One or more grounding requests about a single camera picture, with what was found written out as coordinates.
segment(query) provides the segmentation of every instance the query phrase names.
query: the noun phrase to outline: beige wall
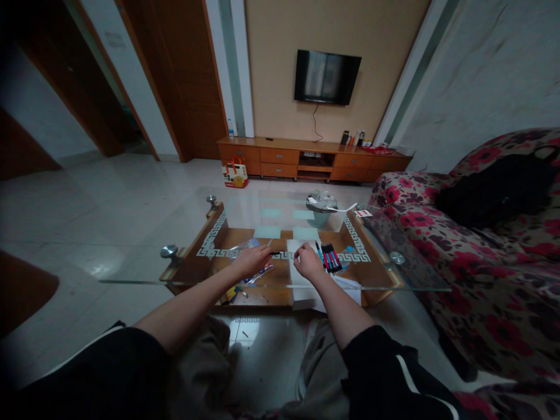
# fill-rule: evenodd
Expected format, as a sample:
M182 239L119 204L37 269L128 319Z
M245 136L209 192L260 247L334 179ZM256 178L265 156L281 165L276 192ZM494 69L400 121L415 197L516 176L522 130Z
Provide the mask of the beige wall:
M294 101L298 49L362 57L350 105L321 105L324 142L372 138L430 0L246 0L255 135L315 140L316 103Z

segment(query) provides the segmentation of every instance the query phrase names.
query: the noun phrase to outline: bottle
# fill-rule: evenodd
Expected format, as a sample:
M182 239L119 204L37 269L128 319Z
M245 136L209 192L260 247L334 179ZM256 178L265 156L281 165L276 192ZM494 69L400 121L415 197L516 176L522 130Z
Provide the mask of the bottle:
M228 128L227 130L229 131L229 138L233 138L234 136L233 136L233 124L232 124L232 119L231 119L231 118L228 118L227 121L228 121L228 122L227 122L227 128Z
M358 139L358 146L363 145L363 139L365 139L365 137L366 137L366 132L364 130L362 130L360 132L360 136L359 136L359 139Z
M346 142L348 141L348 134L350 134L350 132L348 130L344 130L344 133L342 135L342 139L340 140L340 144L342 146L344 146L346 144Z
M360 130L356 131L356 135L354 137L352 137L352 146L356 146L358 144L358 141L360 140L360 134L362 132Z
M352 254L355 254L355 252L354 252L354 247L351 247L350 245L347 246L346 249L345 249L344 251L342 251L341 253L339 253L338 256L340 257L340 255L342 255L342 254L346 254L346 255L350 255L350 256L351 256ZM340 261L340 265L342 266L342 272L345 272L345 271L348 269L348 267L350 266L350 263L351 263L351 262L350 262L350 261L346 261L346 259L343 261L343 260L340 259L340 258L339 258L339 261Z

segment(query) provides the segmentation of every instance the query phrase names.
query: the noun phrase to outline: black sleeve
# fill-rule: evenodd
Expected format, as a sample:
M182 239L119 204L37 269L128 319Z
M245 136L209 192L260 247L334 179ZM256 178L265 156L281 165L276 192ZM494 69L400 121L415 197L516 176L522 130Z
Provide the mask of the black sleeve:
M155 338L123 328L24 388L18 399L29 414L48 418L162 418L170 366Z
M457 419L453 394L376 325L342 351L351 419Z

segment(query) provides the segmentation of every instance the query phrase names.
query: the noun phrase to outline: flat screen tv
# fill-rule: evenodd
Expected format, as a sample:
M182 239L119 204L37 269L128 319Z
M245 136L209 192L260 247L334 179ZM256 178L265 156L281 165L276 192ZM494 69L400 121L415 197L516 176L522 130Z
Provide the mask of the flat screen tv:
M327 52L297 52L293 98L348 105L362 57Z

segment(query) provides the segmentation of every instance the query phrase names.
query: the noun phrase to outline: decorative glass border pattern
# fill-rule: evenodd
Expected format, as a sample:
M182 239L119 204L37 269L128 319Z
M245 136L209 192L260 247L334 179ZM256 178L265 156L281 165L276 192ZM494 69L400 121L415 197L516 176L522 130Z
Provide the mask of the decorative glass border pattern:
M284 203L293 203L293 204L305 204L307 201L306 200L289 200L289 199L284 199L284 198L253 198L253 197L233 197L231 202L229 203L229 205L227 206L227 210L230 210L232 208L232 206L234 206L236 200L248 200L248 201L272 201L272 202L284 202ZM220 217L218 218L218 220L216 220L216 223L214 224L212 230L206 235L206 238L204 239L204 242L202 243L202 247L197 251L197 257L208 257L208 258L213 258L213 257L226 257L226 258L237 258L237 255L239 254L239 250L224 250L224 249L217 249L214 247L214 240L216 239L216 236L218 235L218 232L220 231L220 229L223 226L224 221L227 218L227 211L226 208L224 208L224 211L222 212L222 214L220 214ZM350 221L350 219L348 219L347 216L344 217L343 220L344 224L346 225L346 228L348 229L348 232L350 233L350 236L352 237L352 241L354 242L354 249L356 251L356 253L353 254L339 254L338 258L339 260L342 261L347 261L347 262L355 262L355 263L369 263L371 262L371 258L368 255L368 252L366 251L362 239L358 236L358 234L356 233L356 230L354 229L354 226L352 224L352 222ZM281 254L278 255L274 255L272 257L273 260L292 260L293 259L293 252L289 252L289 251L284 251Z

